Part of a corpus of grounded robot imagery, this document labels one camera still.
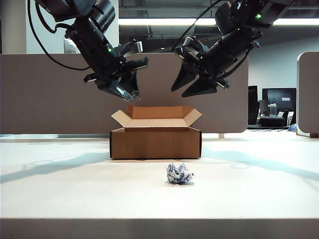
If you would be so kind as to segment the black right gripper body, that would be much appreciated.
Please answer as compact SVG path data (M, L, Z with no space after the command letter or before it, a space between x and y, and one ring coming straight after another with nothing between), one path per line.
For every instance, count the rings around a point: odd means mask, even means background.
M245 61L250 50L258 48L259 30L236 28L222 36L213 46L208 48L195 37L187 37L184 44L175 50L184 62L191 63L198 71L193 80L206 78L211 84L227 89L225 80Z

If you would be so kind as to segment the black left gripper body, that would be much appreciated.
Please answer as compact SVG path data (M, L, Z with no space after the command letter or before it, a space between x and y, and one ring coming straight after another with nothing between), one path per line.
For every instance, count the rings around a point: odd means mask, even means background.
M99 90L111 92L108 87L113 80L120 80L120 85L122 86L122 76L124 74L131 71L137 72L148 67L148 57L139 60L128 60L125 54L129 49L129 46L116 48L99 46L92 49L84 49L83 58L93 70L93 73L85 76L84 82L94 82Z

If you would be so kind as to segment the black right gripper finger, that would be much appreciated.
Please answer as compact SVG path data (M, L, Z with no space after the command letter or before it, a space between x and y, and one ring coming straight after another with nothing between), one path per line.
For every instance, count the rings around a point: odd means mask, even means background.
M206 78L199 78L182 93L182 97L214 94L216 92L216 84L211 84Z
M185 86L189 82L193 81L197 75L197 69L191 63L183 61L179 74L171 87L171 91L176 91Z

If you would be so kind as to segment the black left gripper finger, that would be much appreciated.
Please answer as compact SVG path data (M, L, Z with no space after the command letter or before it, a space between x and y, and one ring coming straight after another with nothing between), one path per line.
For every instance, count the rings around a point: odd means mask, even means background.
M137 72L131 71L122 76L122 87L136 100L140 100L140 92L138 88Z
M112 93L115 93L116 96L118 96L126 101L132 100L132 95L120 85L120 80L113 80L110 83L108 89Z

